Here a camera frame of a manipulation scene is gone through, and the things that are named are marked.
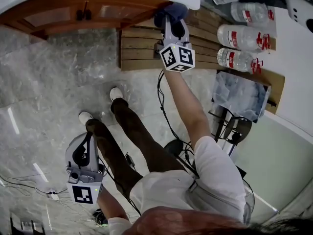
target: wooden crate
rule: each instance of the wooden crate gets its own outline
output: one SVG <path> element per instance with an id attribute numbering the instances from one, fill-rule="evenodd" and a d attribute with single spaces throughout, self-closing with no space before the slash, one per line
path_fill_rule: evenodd
<path id="1" fill-rule="evenodd" d="M 185 22 L 189 29 L 192 49 L 196 53 L 198 69 L 224 70 L 217 63 L 217 52 L 222 47 L 217 39 L 219 25 L 228 23 L 205 8 L 189 10 Z M 153 19 L 141 22 L 120 33 L 120 67 L 123 71 L 160 69 L 163 63 L 154 58 L 154 44 L 162 39 L 160 28 Z"/>

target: leg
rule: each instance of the leg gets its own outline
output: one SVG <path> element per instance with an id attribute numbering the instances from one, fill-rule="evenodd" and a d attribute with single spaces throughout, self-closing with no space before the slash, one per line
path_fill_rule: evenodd
<path id="1" fill-rule="evenodd" d="M 96 119 L 89 119 L 86 122 L 86 128 L 93 133 L 103 158 L 111 168 L 114 179 L 118 182 L 116 184 L 117 189 L 126 198 L 129 198 L 131 189 L 142 176 L 128 165 L 123 152 L 102 122 Z"/>
<path id="2" fill-rule="evenodd" d="M 128 103 L 124 99 L 115 99 L 111 110 L 127 137 L 142 152 L 150 172 L 185 170 L 174 156 L 167 153 L 161 145 L 154 141 L 137 114 L 128 107 Z"/>

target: white shirt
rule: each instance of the white shirt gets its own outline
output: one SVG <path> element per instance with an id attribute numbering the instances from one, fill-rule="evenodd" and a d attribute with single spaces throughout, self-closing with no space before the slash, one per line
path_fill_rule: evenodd
<path id="1" fill-rule="evenodd" d="M 245 189 L 242 178 L 230 157 L 211 137 L 200 138 L 195 146 L 195 164 L 200 180 L 210 189 L 224 195 L 244 213 Z M 133 187 L 130 199 L 141 213 L 158 207 L 192 210 L 185 193 L 194 179 L 184 170 L 151 172 Z M 110 235 L 121 235 L 131 223 L 123 218 L 110 218 Z"/>

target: person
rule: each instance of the person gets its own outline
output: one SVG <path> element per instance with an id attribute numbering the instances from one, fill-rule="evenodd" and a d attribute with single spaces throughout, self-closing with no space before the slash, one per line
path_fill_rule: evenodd
<path id="1" fill-rule="evenodd" d="M 195 209 L 197 199 L 187 199 L 194 178 L 153 139 L 137 114 L 128 107 L 122 92 L 115 87 L 110 91 L 111 111 L 127 137 L 142 152 L 150 173 L 143 177 L 134 171 L 107 127 L 88 112 L 80 113 L 81 123 L 93 133 L 103 158 L 112 170 L 117 189 L 132 200 L 142 214 L 131 225 L 119 202 L 103 188 L 97 203 L 108 219 L 110 234 L 202 234 L 215 228 L 224 231 L 246 229 L 242 224 L 245 189 L 238 169 L 211 137 L 203 108 L 181 74 L 164 73 L 190 137 L 199 180 L 214 193 L 213 197 L 236 210 L 236 215 L 230 215 L 229 208 L 207 203 L 206 198 L 200 202 L 206 211 L 201 211 L 199 205 Z"/>

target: floor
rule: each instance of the floor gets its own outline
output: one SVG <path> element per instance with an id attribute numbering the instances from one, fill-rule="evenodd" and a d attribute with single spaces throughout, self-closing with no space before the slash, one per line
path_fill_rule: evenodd
<path id="1" fill-rule="evenodd" d="M 85 131 L 78 120 L 82 110 L 101 119 L 122 151 L 132 156 L 137 171 L 147 174 L 143 156 L 110 112 L 109 91 L 114 86 L 122 89 L 130 107 L 157 142 L 164 146 L 174 139 L 157 99 L 160 70 L 121 72 L 117 64 L 115 30 L 79 30 L 55 35 L 46 42 L 0 28 L 0 41 L 2 178 L 18 178 L 23 184 L 36 185 L 42 191 L 66 189 L 65 150 L 75 136 Z M 214 70 L 197 69 L 184 74 L 206 112 L 211 108 L 215 75 Z M 168 118 L 178 135 L 188 140 L 165 80 L 161 86 L 166 95 Z M 39 174 L 34 163 L 44 175 L 31 176 Z M 34 189 L 2 182 L 6 185 L 0 182 L 0 232 L 3 234 L 9 231 L 10 213 L 20 220 L 31 218 L 42 222 L 47 234 L 107 232 L 93 221 L 90 212 L 95 208 L 86 210 L 71 205 L 68 193 L 59 195 L 60 203 Z M 17 179 L 10 182 L 21 183 Z M 130 220 L 135 221 L 137 213 L 108 176 L 103 185 L 123 205 Z"/>

